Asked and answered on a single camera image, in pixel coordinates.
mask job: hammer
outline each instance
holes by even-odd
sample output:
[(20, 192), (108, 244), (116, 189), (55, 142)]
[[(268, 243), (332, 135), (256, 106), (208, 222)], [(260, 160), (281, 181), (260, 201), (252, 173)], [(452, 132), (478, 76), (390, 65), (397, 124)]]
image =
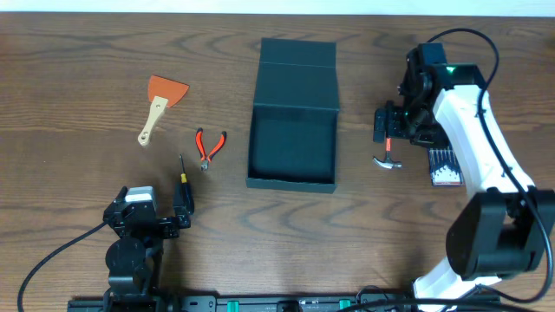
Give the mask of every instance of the hammer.
[(402, 167), (401, 161), (393, 161), (391, 159), (391, 156), (389, 155), (389, 152), (391, 152), (391, 138), (386, 138), (385, 159), (381, 161), (374, 156), (374, 162), (378, 164), (380, 167), (383, 167), (386, 169), (401, 168)]

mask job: plier handle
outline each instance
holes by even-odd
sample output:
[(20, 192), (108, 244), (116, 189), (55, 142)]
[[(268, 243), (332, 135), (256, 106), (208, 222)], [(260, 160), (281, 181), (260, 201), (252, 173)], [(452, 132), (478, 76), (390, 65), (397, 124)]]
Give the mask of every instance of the plier handle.
[(227, 140), (227, 132), (222, 131), (218, 144), (212, 149), (208, 156), (206, 156), (205, 147), (202, 144), (202, 132), (202, 128), (197, 129), (196, 142), (200, 152), (200, 170), (206, 172), (206, 170), (208, 170), (208, 164), (212, 162), (212, 158), (224, 147), (225, 141)]

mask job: green connector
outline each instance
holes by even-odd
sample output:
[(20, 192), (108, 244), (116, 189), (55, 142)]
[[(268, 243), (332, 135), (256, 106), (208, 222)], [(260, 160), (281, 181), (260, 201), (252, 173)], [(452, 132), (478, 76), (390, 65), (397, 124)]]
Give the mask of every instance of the green connector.
[(239, 302), (227, 302), (227, 312), (239, 312)]
[(339, 301), (339, 309), (345, 309), (350, 307), (350, 300), (349, 299), (342, 299)]

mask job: toolbox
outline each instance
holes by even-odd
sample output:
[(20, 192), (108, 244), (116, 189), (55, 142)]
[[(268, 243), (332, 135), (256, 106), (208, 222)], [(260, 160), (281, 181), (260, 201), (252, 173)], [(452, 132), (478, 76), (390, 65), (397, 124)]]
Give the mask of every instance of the toolbox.
[(336, 189), (336, 45), (262, 39), (247, 187)]

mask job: yellow and black screwdriver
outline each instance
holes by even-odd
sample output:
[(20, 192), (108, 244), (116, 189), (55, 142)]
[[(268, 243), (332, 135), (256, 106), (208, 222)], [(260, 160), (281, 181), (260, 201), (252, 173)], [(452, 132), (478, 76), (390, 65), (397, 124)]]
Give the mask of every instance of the yellow and black screwdriver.
[(187, 181), (185, 164), (183, 163), (183, 156), (181, 154), (180, 160), (183, 173), (181, 173), (181, 181), (176, 185), (175, 193), (173, 194), (173, 210), (177, 216), (184, 217), (181, 222), (183, 226), (189, 227), (190, 223), (188, 216), (194, 214), (193, 192), (191, 191), (190, 183)]

